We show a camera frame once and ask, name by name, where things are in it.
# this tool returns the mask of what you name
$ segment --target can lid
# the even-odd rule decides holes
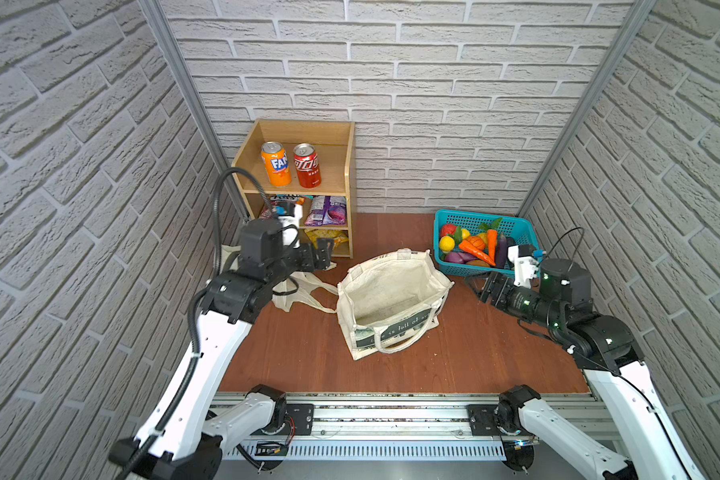
[[[266,154],[276,154],[282,150],[282,144],[276,141],[268,141],[262,145],[262,152]]]
[[[314,151],[315,148],[310,144],[298,144],[294,147],[293,154],[298,155],[299,157],[306,157],[307,155],[311,155]]]

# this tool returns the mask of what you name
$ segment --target fanta can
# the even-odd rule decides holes
[[[291,183],[291,171],[288,168],[286,149],[276,141],[268,141],[262,145],[262,160],[266,168],[269,183],[274,187],[285,187]]]

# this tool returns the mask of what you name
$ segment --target purple snack bag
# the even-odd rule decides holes
[[[338,196],[317,195],[304,222],[307,226],[346,225],[347,199]]]

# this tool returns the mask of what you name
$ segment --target lemon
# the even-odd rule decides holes
[[[456,246],[456,242],[454,241],[453,238],[446,235],[440,239],[439,246],[440,246],[440,250],[442,250],[445,253],[448,253]]]

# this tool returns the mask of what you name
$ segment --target metal corner beam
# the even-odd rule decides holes
[[[163,57],[171,73],[173,73],[173,78],[176,80],[176,85],[179,86],[184,101],[186,101],[186,106],[197,123],[200,136],[206,142],[213,163],[219,172],[224,171],[230,167],[230,164],[227,162],[224,150],[221,148],[221,143],[216,136],[216,131],[213,129],[208,112],[202,104],[200,93],[198,93],[195,83],[192,81],[192,75],[179,49],[179,43],[168,25],[168,18],[166,18],[163,7],[160,5],[160,0],[139,0],[139,5],[144,11],[146,23],[152,28],[157,45],[163,51]],[[231,178],[227,178],[225,186],[232,198],[238,216],[242,221],[246,221],[248,219],[248,210],[242,202],[237,186],[235,186]]]
[[[643,23],[650,11],[653,10],[653,5],[655,4],[656,0],[635,0],[634,4],[632,4],[632,8],[630,8],[626,14],[624,23],[621,25],[614,42],[610,45],[605,58],[592,75],[592,79],[581,95],[579,103],[576,104],[574,112],[570,115],[560,135],[557,137],[557,141],[547,156],[544,165],[541,167],[534,184],[530,187],[530,190],[528,190],[528,195],[526,195],[525,200],[523,200],[522,205],[518,209],[517,216],[526,217],[530,213],[530,209],[538,200],[541,191],[547,185],[549,177],[552,175],[552,172],[554,172],[554,169],[568,148],[568,143],[574,139],[581,125],[584,124],[584,120],[586,120],[590,110],[592,110],[592,107],[594,107],[599,100],[600,94],[610,81],[616,67],[624,57],[624,53],[626,53],[630,43],[632,43],[635,35],[643,26]]]

